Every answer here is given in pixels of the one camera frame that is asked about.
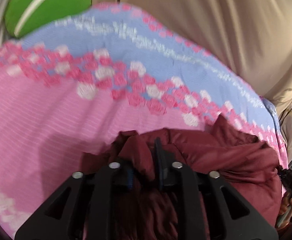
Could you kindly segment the person's right hand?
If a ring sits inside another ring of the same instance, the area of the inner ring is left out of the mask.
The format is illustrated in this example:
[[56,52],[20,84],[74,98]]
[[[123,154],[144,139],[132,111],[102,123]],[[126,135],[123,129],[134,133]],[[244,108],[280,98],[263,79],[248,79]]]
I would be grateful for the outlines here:
[[283,229],[289,224],[290,219],[292,218],[292,197],[291,193],[288,191],[286,191],[282,197],[279,215],[286,216],[281,224],[277,226],[278,229]]

